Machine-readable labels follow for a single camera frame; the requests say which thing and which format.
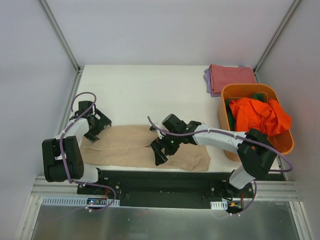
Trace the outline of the beige t shirt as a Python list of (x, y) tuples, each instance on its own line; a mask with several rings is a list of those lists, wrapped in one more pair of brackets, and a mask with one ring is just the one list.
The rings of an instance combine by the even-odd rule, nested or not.
[(211, 157), (201, 145), (181, 144), (167, 162), (156, 166), (151, 147), (157, 133), (147, 125), (108, 126), (99, 140), (90, 142), (83, 137), (80, 152), (84, 163), (94, 166), (116, 166), (151, 169), (179, 169), (188, 172), (206, 172)]

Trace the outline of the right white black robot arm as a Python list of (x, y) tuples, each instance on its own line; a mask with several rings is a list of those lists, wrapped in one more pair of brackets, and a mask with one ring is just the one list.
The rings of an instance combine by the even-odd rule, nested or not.
[(277, 156), (267, 137), (254, 128), (248, 132), (222, 130), (194, 120), (185, 123), (169, 114), (161, 124), (151, 123), (149, 129), (157, 133), (151, 143), (157, 166), (166, 163), (182, 144), (211, 146), (237, 155), (241, 165), (225, 181), (222, 197), (237, 197), (251, 181), (265, 179)]

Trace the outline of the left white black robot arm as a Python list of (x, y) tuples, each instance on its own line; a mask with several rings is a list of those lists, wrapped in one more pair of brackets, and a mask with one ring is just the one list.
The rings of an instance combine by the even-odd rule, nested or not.
[(102, 194), (106, 183), (99, 178), (96, 167), (84, 163), (80, 147), (84, 138), (90, 143), (98, 141), (98, 135), (111, 125), (112, 121), (92, 101), (78, 102), (78, 110), (69, 119), (67, 128), (42, 142), (45, 179), (49, 183), (68, 180), (88, 183), (90, 191)]

